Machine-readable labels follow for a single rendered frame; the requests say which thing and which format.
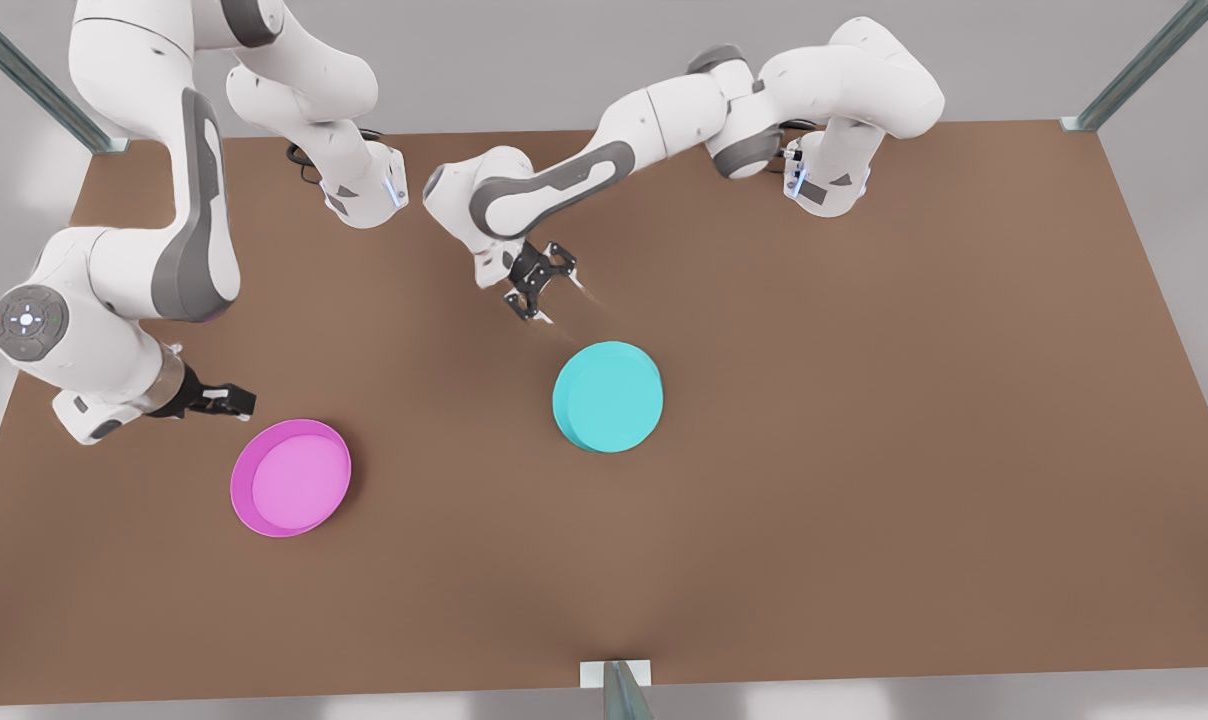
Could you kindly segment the pink plate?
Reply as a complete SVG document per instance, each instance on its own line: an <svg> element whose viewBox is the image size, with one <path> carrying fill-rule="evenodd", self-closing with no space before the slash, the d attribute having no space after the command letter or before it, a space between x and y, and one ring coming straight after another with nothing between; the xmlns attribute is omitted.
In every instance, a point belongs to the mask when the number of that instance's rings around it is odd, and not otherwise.
<svg viewBox="0 0 1208 720"><path fill-rule="evenodd" d="M352 451L323 420L279 420L240 451L230 477L237 518L265 538L300 536L329 519L352 486Z"/></svg>

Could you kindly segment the blue plate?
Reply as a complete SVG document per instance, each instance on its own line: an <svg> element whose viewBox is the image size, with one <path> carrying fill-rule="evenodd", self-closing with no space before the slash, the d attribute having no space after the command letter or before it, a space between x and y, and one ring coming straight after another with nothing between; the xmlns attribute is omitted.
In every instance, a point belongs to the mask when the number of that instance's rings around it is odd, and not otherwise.
<svg viewBox="0 0 1208 720"><path fill-rule="evenodd" d="M658 365L640 347L618 341L587 346L554 379L554 423L573 445L618 454L641 445L662 418Z"/></svg>

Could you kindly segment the silver frame post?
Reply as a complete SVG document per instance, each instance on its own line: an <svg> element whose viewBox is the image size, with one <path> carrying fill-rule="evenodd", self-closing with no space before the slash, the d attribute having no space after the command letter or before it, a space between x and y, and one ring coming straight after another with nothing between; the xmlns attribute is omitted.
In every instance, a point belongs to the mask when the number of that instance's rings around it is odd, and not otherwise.
<svg viewBox="0 0 1208 720"><path fill-rule="evenodd" d="M1080 114L1058 120L1061 129L1067 133L1100 129L1207 22L1208 0L1186 0Z"/></svg>
<svg viewBox="0 0 1208 720"><path fill-rule="evenodd" d="M583 661L577 664L581 689L602 689L603 720L655 720L644 696L654 684L650 660Z"/></svg>
<svg viewBox="0 0 1208 720"><path fill-rule="evenodd" d="M36 101L50 118L56 120L70 137L82 143L93 155L120 153L128 150L128 138L110 137L22 50L18 50L4 31L0 31L0 72L4 72L31 101Z"/></svg>

